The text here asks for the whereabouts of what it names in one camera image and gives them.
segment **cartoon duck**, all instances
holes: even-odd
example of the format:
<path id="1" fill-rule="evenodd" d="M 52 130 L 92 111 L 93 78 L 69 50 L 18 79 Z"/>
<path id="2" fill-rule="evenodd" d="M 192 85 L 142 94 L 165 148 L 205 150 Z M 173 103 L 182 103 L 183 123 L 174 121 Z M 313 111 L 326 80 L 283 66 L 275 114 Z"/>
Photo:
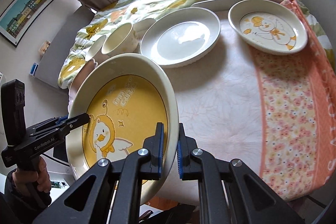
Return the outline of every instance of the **cartoon duck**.
<path id="1" fill-rule="evenodd" d="M 252 17 L 251 23 L 256 30 L 253 34 L 262 37 L 266 40 L 273 40 L 279 45 L 284 45 L 288 50 L 294 48 L 296 43 L 296 35 L 292 37 L 285 31 L 283 24 L 277 19 L 263 18 L 260 16 Z M 246 29 L 243 33 L 249 34 L 252 32 L 251 28 Z"/>
<path id="2" fill-rule="evenodd" d="M 105 108 L 105 114 L 98 115 L 96 118 L 90 114 L 90 146 L 97 154 L 97 160 L 102 158 L 110 161 L 124 159 L 129 154 L 127 148 L 130 148 L 133 144 L 127 140 L 115 138 L 116 131 L 113 121 L 107 115 L 107 100 L 103 101 L 102 107 Z"/>

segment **framed picture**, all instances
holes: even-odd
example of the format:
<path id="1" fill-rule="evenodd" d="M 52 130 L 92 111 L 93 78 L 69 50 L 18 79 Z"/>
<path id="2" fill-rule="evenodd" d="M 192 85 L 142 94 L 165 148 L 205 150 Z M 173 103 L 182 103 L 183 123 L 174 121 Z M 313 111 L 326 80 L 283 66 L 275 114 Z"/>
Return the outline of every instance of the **framed picture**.
<path id="1" fill-rule="evenodd" d="M 15 47 L 34 20 L 53 0 L 13 0 L 0 16 L 0 34 Z"/>

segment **bed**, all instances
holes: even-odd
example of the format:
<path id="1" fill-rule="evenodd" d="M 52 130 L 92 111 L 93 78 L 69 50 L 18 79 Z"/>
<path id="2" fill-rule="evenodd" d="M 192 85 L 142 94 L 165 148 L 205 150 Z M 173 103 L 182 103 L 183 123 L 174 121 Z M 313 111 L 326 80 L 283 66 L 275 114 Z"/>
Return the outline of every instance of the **bed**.
<path id="1" fill-rule="evenodd" d="M 136 23 L 146 18 L 158 20 L 168 13 L 202 1 L 206 0 L 120 0 L 98 11 L 91 23 L 77 33 L 75 44 L 59 73 L 58 85 L 63 89 L 71 85 L 74 77 L 85 64 L 87 51 L 102 35 L 110 35 L 118 26 L 126 22 Z M 317 39 L 316 42 L 323 50 L 321 59 L 318 61 L 323 63 L 323 67 L 315 70 L 321 72 L 323 69 L 330 69 L 328 75 L 334 78 L 332 69 L 335 68 L 335 58 L 327 35 L 302 2 L 295 0 L 293 3 L 299 7 L 302 20 L 307 22 L 308 28 L 312 30 L 312 34 Z M 226 30 L 223 27 L 226 26 L 225 15 L 220 13 L 217 15 L 223 16 L 220 19 L 223 20 L 222 33 L 225 33 Z M 284 66 L 292 69 L 293 85 L 289 87 L 289 91 L 277 90 L 272 79 L 258 71 L 258 67 L 265 62 L 270 64 L 273 60 L 280 64 L 283 60 L 275 56 L 265 57 L 260 54 L 261 52 L 252 48 L 246 49 L 245 46 L 234 52 L 235 50 L 232 49 L 235 47 L 230 46 L 231 38 L 223 36 L 211 53 L 192 65 L 180 68 L 179 71 L 176 71 L 177 69 L 166 70 L 176 93 L 180 122 L 184 123 L 186 135 L 194 137 L 199 147 L 213 153 L 217 158 L 231 160 L 238 157 L 242 159 L 285 200 L 295 199 L 318 189 L 325 184 L 335 170 L 336 149 L 334 147 L 336 146 L 335 144 L 329 145 L 331 143 L 329 137 L 334 135 L 333 131 L 328 132 L 330 134 L 328 137 L 319 139 L 325 128 L 317 128 L 323 123 L 327 126 L 333 125 L 333 119 L 322 121 L 320 118 L 316 121 L 318 118 L 317 105 L 323 107 L 324 110 L 329 106 L 325 102 L 320 103 L 321 97 L 317 98 L 316 94 L 311 92 L 314 87 L 310 72 L 308 73 L 309 79 L 305 78 L 307 60 L 301 62 L 301 59 L 297 61 L 295 57 L 290 57 L 287 60 L 290 65 L 285 64 Z M 224 59 L 223 56 L 227 60 L 231 56 L 232 62 L 235 63 L 231 66 L 228 64 L 224 66 L 225 62 L 221 62 Z M 212 63 L 214 67 L 209 69 L 208 65 L 212 60 L 214 60 Z M 238 71 L 238 65 L 241 64 L 246 69 L 245 72 Z M 270 66 L 269 75 L 274 70 L 283 68 L 281 66 Z M 198 72 L 201 72 L 201 76 L 196 80 L 188 77 Z M 243 83 L 242 75 L 247 78 L 252 77 L 251 82 Z M 244 86 L 245 90 L 237 88 L 239 86 Z M 269 100 L 268 97 L 263 99 L 260 90 L 275 94 L 291 92 L 291 90 L 295 92 L 291 94 L 292 97 L 289 96 L 289 104 L 282 109 L 276 106 L 276 96 L 274 98 L 272 96 L 273 99 Z M 196 97 L 201 98 L 199 105 L 193 103 Z M 248 114 L 246 111 L 246 102 L 251 101 L 255 102 L 251 104 L 253 108 L 251 111 L 255 115 Z M 214 109 L 213 106 L 218 104 L 221 107 Z M 280 126 L 277 125 L 278 130 L 273 127 L 275 131 L 270 133 L 267 115 L 268 113 L 273 115 L 276 120 L 275 115 L 280 111 L 284 113 L 287 111 L 288 115 L 295 116 L 289 117 L 292 119 L 291 129 L 288 129 L 286 121 L 282 121 Z M 297 137 L 288 137 L 288 132 L 297 134 Z M 288 145 L 290 143 L 295 148 L 288 148 L 283 138 L 288 141 Z M 274 150 L 274 147 L 268 147 L 267 142 L 273 142 L 271 145 L 277 148 Z M 288 154 L 284 153 L 282 157 L 279 156 L 277 150 L 284 149 L 293 151 Z M 323 164 L 319 164 L 319 155 L 326 157 Z M 317 172 L 318 166 L 322 165 L 323 168 L 326 165 L 326 170 Z M 173 165 L 172 172 L 160 190 L 160 194 L 179 202 L 197 203 L 197 183 L 185 182 L 182 186 L 176 170 L 176 165 Z"/>

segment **floral towel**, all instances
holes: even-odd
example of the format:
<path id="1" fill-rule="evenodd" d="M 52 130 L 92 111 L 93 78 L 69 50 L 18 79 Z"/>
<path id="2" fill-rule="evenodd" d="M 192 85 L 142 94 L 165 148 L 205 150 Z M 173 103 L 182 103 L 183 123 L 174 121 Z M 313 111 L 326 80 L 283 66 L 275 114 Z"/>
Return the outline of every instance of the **floral towel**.
<path id="1" fill-rule="evenodd" d="M 263 117 L 260 177 L 284 199 L 324 185 L 336 163 L 336 77 L 296 0 L 292 10 L 308 32 L 302 52 L 274 56 L 251 48 Z"/>
<path id="2" fill-rule="evenodd" d="M 75 44 L 60 71 L 58 84 L 66 89 L 85 64 L 85 55 L 89 48 L 102 35 L 109 36 L 119 25 L 126 22 L 136 23 L 145 18 L 160 19 L 175 10 L 190 7 L 192 4 L 204 0 L 120 0 L 96 13 L 89 26 L 77 33 Z M 331 62 L 334 62 L 331 44 L 308 9 L 300 3 L 301 9 L 317 35 L 319 41 L 327 51 Z"/>

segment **black sleeve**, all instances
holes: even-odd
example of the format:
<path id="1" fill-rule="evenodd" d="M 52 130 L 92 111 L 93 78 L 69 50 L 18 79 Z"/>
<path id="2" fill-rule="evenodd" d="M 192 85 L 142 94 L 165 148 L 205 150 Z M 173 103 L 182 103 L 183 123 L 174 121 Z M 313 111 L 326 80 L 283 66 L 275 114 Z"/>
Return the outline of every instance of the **black sleeve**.
<path id="1" fill-rule="evenodd" d="M 12 174 L 16 169 L 9 172 L 5 183 L 4 198 L 16 217 L 23 224 L 31 224 L 32 221 L 43 211 L 32 198 L 22 196 L 16 190 Z"/>

